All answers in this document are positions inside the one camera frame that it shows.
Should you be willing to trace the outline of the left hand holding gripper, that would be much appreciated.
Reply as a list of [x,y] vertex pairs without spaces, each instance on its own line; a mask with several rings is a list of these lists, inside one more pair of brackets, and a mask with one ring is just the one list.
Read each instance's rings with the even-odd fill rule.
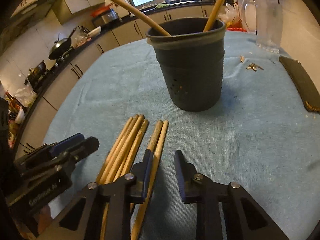
[[53,219],[49,205],[25,220],[14,220],[15,225],[23,239],[36,239],[50,226]]

